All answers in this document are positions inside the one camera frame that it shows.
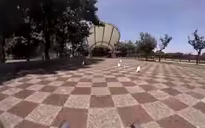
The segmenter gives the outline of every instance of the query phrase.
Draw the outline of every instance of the checkered pavement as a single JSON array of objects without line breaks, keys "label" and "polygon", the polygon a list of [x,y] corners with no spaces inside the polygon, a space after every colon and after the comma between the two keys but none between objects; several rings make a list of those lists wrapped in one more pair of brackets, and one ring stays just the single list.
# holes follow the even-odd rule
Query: checkered pavement
[{"label": "checkered pavement", "polygon": [[[6,128],[205,128],[205,70],[172,64],[105,59],[56,74],[0,85]],[[141,72],[136,67],[141,65]]]}]

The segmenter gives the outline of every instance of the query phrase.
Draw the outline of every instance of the foliage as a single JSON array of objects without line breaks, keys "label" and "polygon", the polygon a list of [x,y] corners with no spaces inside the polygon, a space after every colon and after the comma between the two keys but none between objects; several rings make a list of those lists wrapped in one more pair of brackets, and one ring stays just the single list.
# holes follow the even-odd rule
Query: foliage
[{"label": "foliage", "polygon": [[159,54],[159,62],[161,60],[161,55],[163,53],[163,50],[167,47],[167,45],[170,43],[170,41],[172,40],[172,37],[165,34],[164,37],[160,38],[161,43],[159,43],[159,50],[158,50],[158,54]]},{"label": "foliage", "polygon": [[201,55],[201,52],[203,49],[205,49],[205,38],[204,36],[198,35],[198,30],[195,30],[193,33],[194,39],[191,40],[188,36],[188,43],[197,51],[197,58],[196,58],[196,64],[199,62],[199,56]]},{"label": "foliage", "polygon": [[140,40],[136,41],[137,51],[146,57],[153,53],[153,50],[156,48],[157,42],[156,39],[151,36],[149,33],[140,33]]}]

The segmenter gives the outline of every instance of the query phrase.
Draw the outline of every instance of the blue sky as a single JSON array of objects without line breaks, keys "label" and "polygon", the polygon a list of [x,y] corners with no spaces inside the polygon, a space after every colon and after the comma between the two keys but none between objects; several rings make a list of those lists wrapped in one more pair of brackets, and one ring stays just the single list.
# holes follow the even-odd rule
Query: blue sky
[{"label": "blue sky", "polygon": [[140,32],[171,35],[165,52],[194,53],[187,36],[197,28],[205,36],[205,0],[98,0],[97,7],[102,21],[119,28],[121,40],[135,41]]}]

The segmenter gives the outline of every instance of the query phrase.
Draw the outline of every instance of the tree trunk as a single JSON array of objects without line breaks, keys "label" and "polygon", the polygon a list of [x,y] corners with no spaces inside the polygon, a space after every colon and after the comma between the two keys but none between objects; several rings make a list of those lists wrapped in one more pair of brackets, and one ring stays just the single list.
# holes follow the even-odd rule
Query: tree trunk
[{"label": "tree trunk", "polygon": [[5,63],[5,38],[0,35],[0,64]]},{"label": "tree trunk", "polygon": [[44,49],[44,55],[46,60],[50,60],[49,50],[50,50],[50,34],[49,32],[46,32],[45,34],[45,49]]}]

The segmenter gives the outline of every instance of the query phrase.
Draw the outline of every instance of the white tile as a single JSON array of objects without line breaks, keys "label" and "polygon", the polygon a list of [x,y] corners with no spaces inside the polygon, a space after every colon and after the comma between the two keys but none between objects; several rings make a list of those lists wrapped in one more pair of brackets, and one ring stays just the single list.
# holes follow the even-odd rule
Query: white tile
[{"label": "white tile", "polygon": [[178,115],[198,128],[205,128],[205,114],[201,111],[188,107],[180,111]]},{"label": "white tile", "polygon": [[160,101],[142,104],[142,107],[154,120],[160,120],[175,113],[172,109]]},{"label": "white tile", "polygon": [[70,95],[65,107],[88,109],[90,106],[90,96],[89,95]]},{"label": "white tile", "polygon": [[115,107],[127,107],[139,104],[130,94],[112,95],[112,99]]},{"label": "white tile", "polygon": [[15,98],[15,97],[8,97],[2,101],[0,101],[0,110],[7,111],[13,106],[15,106],[17,103],[19,103],[21,99]]},{"label": "white tile", "polygon": [[35,123],[50,126],[61,107],[41,104],[35,108],[26,119]]},{"label": "white tile", "polygon": [[87,128],[123,128],[115,108],[89,109]]}]

